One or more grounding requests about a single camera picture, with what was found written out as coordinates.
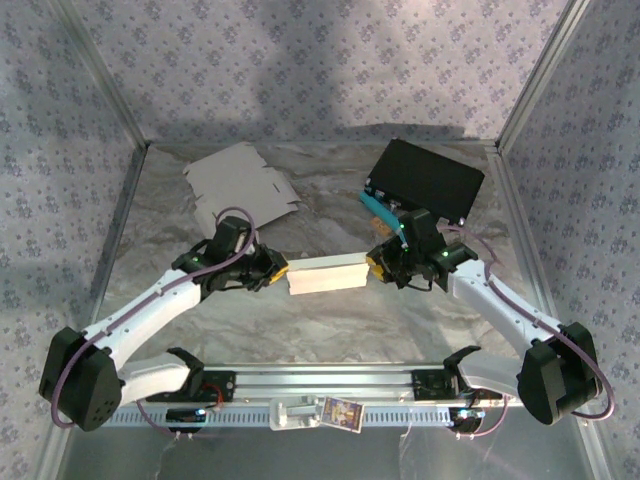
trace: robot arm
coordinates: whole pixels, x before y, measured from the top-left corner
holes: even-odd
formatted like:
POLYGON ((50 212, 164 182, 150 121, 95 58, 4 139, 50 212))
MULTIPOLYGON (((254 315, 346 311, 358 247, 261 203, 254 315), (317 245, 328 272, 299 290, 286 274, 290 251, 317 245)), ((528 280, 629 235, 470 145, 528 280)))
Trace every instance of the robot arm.
POLYGON ((435 282, 481 313, 521 358, 496 357, 478 347, 463 349, 445 360, 455 377, 452 383, 460 390, 487 389, 520 397, 529 413, 547 425, 598 395, 602 385, 594 371, 557 338, 568 338, 596 362, 585 327, 577 322, 561 325, 494 275, 487 278, 485 264, 475 252, 460 242, 447 245, 425 210, 408 213, 400 222, 406 241, 395 236, 367 255, 376 277, 399 288, 416 275, 427 280, 430 288, 435 282), (543 322, 548 328, 538 326, 543 322))
POLYGON ((213 239, 181 255, 171 270, 128 305, 82 332, 67 327, 56 334, 47 355, 40 395, 53 400, 64 369, 81 348, 86 352, 72 366, 57 407, 85 431, 98 428, 120 405, 161 392, 195 393, 202 383, 204 365, 180 348, 149 360, 128 360, 171 320, 213 292, 230 288, 230 282, 237 283, 231 288, 258 291, 282 277, 288 269, 284 257, 255 241, 226 268, 199 275, 238 255, 250 237, 249 231, 250 224, 245 220, 224 218, 213 239))
MULTIPOLYGON (((491 283, 520 311, 514 310, 490 287, 478 256, 462 243, 447 245, 426 211, 412 212, 400 220, 406 240, 396 235, 367 255, 374 275, 399 288, 416 275, 430 285, 435 282, 480 312, 520 356, 496 357, 479 347, 467 347, 445 360, 445 377, 435 379, 437 386, 432 391, 441 391, 444 381, 447 395, 484 389, 518 396, 545 424, 555 423, 598 394, 601 385, 594 372, 553 334, 561 332, 595 361, 593 341, 584 327, 560 325, 492 276, 491 283), (553 333, 538 328, 525 315, 550 325, 553 333)), ((60 331, 51 342, 40 394, 53 400, 70 359, 85 348, 71 367, 58 401, 58 409, 85 431, 106 422, 118 406, 157 393, 180 391, 192 397, 202 386, 204 365, 188 352, 171 348, 153 359, 128 360, 163 326, 213 292, 228 288, 257 291, 285 273, 288 265, 278 252, 257 242, 246 248, 249 229, 244 220, 226 217, 213 239, 181 255, 171 270, 129 305, 82 332, 68 327, 60 331), (241 249, 246 253, 237 261, 210 272, 241 249), (230 282, 237 285, 229 287, 230 282), (101 338, 92 342, 96 335, 101 338)), ((425 390, 425 384, 421 385, 414 386, 414 391, 425 390)))

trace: black bracket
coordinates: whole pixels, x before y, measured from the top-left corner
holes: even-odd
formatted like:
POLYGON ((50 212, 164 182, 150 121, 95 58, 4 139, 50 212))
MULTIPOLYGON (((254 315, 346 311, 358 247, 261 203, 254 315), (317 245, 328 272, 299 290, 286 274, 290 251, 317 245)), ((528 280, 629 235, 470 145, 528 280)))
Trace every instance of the black bracket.
MULTIPOLYGON (((201 408, 170 408, 164 417, 167 423, 202 423, 207 421, 207 414, 201 408)), ((171 432, 198 433, 200 427, 169 427, 171 432)))
POLYGON ((409 212, 399 218, 407 245, 395 235, 367 254, 373 274, 382 282, 404 288, 419 275, 432 285, 448 291, 449 274, 478 255, 460 242, 447 245, 438 231, 436 219, 426 210, 409 212))
MULTIPOLYGON (((82 332, 70 327, 51 340, 39 393, 51 401, 53 390, 71 357, 86 343, 82 332)), ((62 387, 58 409, 85 432, 105 423, 120 405, 121 384, 113 359, 92 345, 71 369, 62 387)))
POLYGON ((413 399, 453 400, 457 398, 455 376, 448 370, 425 369, 411 372, 413 399))
MULTIPOLYGON (((561 327, 560 331, 597 363, 589 330, 575 322, 561 327)), ((527 350, 517 378, 518 396, 522 403, 536 420, 545 425, 553 425, 584 405, 602 388, 593 370, 555 337, 535 342, 527 350)))
MULTIPOLYGON (((236 254, 249 236, 251 225, 246 220, 229 216, 217 227, 212 239, 194 245, 180 255, 172 264, 174 270, 193 274, 219 264, 236 254)), ((232 265, 221 270, 198 275, 193 283, 200 285, 200 299, 205 300, 213 292, 245 288, 257 292, 275 283, 289 268, 284 256, 263 244, 253 241, 253 253, 243 255, 232 265), (239 285, 228 286, 229 282, 239 285)))
POLYGON ((179 390, 177 392, 158 393, 147 398, 147 402, 165 403, 198 403, 202 405, 215 405, 220 403, 219 395, 222 394, 224 403, 233 400, 236 388, 236 373, 232 371, 204 370, 202 380, 193 394, 179 390))
POLYGON ((482 425, 483 416, 484 411, 480 408, 450 408, 449 418, 453 421, 453 426, 449 430, 465 434, 477 432, 482 425))
POLYGON ((189 367, 189 376, 185 380, 180 391, 187 396, 194 395, 202 383, 204 363, 180 347, 170 348, 167 352, 178 357, 187 365, 187 367, 189 367))

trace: purple cable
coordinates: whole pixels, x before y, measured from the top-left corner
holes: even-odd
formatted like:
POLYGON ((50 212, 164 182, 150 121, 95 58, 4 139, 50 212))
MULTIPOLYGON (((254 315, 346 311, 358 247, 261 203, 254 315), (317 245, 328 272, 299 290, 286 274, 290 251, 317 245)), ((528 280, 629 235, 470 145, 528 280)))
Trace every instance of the purple cable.
POLYGON ((502 422, 504 422, 505 417, 507 416, 507 409, 509 406, 509 396, 508 395, 503 395, 503 400, 504 400, 504 406, 502 407, 502 412, 500 413, 500 418, 498 418, 498 421, 496 423, 494 423, 491 428, 488 428, 487 430, 485 430, 484 432, 479 432, 479 433, 461 433, 460 435, 464 436, 464 437, 484 437, 486 435, 489 435, 493 432, 495 432, 498 427, 500 425, 502 425, 502 422))
POLYGON ((71 373, 71 370, 73 369, 75 364, 78 363, 78 360, 80 359, 80 357, 92 345, 94 345, 96 342, 102 340, 104 337, 110 335, 113 330, 118 328, 120 325, 122 325, 126 321, 130 320, 131 317, 133 317, 136 313, 138 313, 140 310, 145 308, 147 305, 149 305, 155 299, 161 297, 162 295, 164 295, 165 293, 167 293, 171 289, 173 289, 173 288, 177 287, 178 285, 181 285, 181 284, 183 284, 185 282, 191 281, 196 277, 199 277, 199 276, 202 276, 202 275, 207 275, 209 273, 213 273, 213 272, 216 272, 216 271, 221 270, 223 268, 226 268, 229 265, 231 265, 232 263, 238 261, 245 253, 247 253, 247 251, 249 250, 249 248, 251 248, 251 245, 253 244, 253 241, 256 238, 255 222, 253 221, 253 218, 251 217, 249 212, 247 212, 244 208, 241 208, 241 207, 227 207, 227 208, 225 208, 224 210, 222 210, 218 214, 216 224, 219 224, 220 223, 220 219, 222 219, 222 216, 225 213, 228 213, 230 211, 238 211, 238 212, 242 213, 245 217, 247 217, 249 225, 251 226, 251 230, 250 230, 250 233, 249 233, 249 238, 247 239, 247 241, 244 244, 244 246, 240 249, 240 251, 238 253, 236 253, 235 255, 233 255, 232 257, 230 257, 227 260, 225 260, 224 262, 221 262, 221 263, 219 263, 217 265, 212 265, 211 267, 203 268, 202 270, 190 273, 189 275, 185 275, 184 277, 180 277, 180 278, 174 280, 173 282, 168 283, 167 285, 165 285, 161 289, 161 293, 160 294, 158 294, 156 292, 152 293, 147 298, 141 300, 140 303, 138 303, 135 306, 133 306, 131 308, 131 310, 125 312, 118 320, 116 320, 111 325, 109 325, 106 328, 107 333, 99 332, 96 335, 94 335, 93 337, 91 337, 90 339, 88 339, 78 349, 78 351, 76 351, 76 353, 73 354, 71 359, 67 362, 67 364, 65 365, 64 369, 62 370, 62 373, 60 374, 60 378, 58 378, 58 382, 56 383, 55 388, 53 389, 53 395, 51 396, 51 420, 53 420, 53 423, 56 426, 58 426, 60 428, 71 428, 71 427, 74 426, 73 422, 64 422, 64 421, 62 421, 60 419, 60 416, 58 415, 58 404, 60 403, 60 394, 62 393, 62 387, 64 386, 65 382, 69 378, 69 374, 71 373))
POLYGON ((158 431, 158 432, 160 432, 163 435, 166 435, 168 437, 175 437, 176 436, 176 433, 172 432, 168 428, 161 427, 156 422, 154 422, 153 419, 151 418, 151 416, 147 412, 144 411, 144 408, 142 408, 142 403, 140 403, 140 400, 136 400, 136 405, 138 406, 138 410, 140 411, 140 414, 142 415, 142 418, 144 418, 145 422, 147 422, 149 425, 151 425, 154 430, 156 430, 156 431, 158 431))
POLYGON ((584 419, 587 419, 587 420, 594 420, 594 421, 605 420, 606 418, 609 418, 613 414, 613 412, 615 410, 615 405, 616 405, 615 404, 615 393, 613 391, 613 387, 611 386, 611 383, 607 379, 607 377, 604 374, 604 372, 602 371, 602 369, 600 369, 598 364, 584 350, 582 350, 578 345, 576 345, 573 341, 571 341, 565 335, 563 335, 559 331, 555 330, 554 328, 552 328, 551 326, 549 326, 548 324, 546 324, 542 320, 538 319, 534 315, 532 315, 529 312, 527 312, 524 308, 522 308, 517 303, 513 302, 509 297, 507 297, 507 295, 505 295, 505 293, 502 290, 500 290, 495 285, 493 280, 490 279, 491 267, 493 266, 494 263, 500 263, 500 261, 498 260, 498 256, 496 255, 496 252, 489 246, 489 244, 483 238, 481 238, 478 234, 473 233, 473 232, 467 230, 466 228, 462 228, 462 227, 442 226, 442 227, 438 227, 438 228, 440 230, 451 230, 451 231, 460 232, 460 233, 463 233, 463 234, 466 234, 466 235, 470 235, 471 237, 475 238, 480 243, 482 243, 482 245, 489 251, 489 254, 491 255, 491 258, 492 258, 491 262, 487 263, 485 265, 485 267, 484 267, 484 275, 485 275, 485 279, 487 281, 487 284, 489 285, 489 287, 491 288, 493 293, 495 293, 503 302, 505 302, 513 310, 518 312, 520 315, 525 317, 527 320, 532 322, 534 325, 540 327, 545 332, 550 333, 556 339, 558 339, 560 342, 564 343, 567 347, 569 347, 576 355, 578 355, 578 357, 580 357, 580 359, 584 363, 587 364, 587 366, 593 371, 593 373, 596 374, 596 377, 598 377, 598 379, 602 382, 602 385, 604 386, 604 389, 607 392, 607 406, 606 406, 606 408, 601 413, 597 413, 597 414, 581 413, 581 412, 576 412, 576 411, 572 412, 572 414, 575 415, 576 417, 584 418, 584 419))

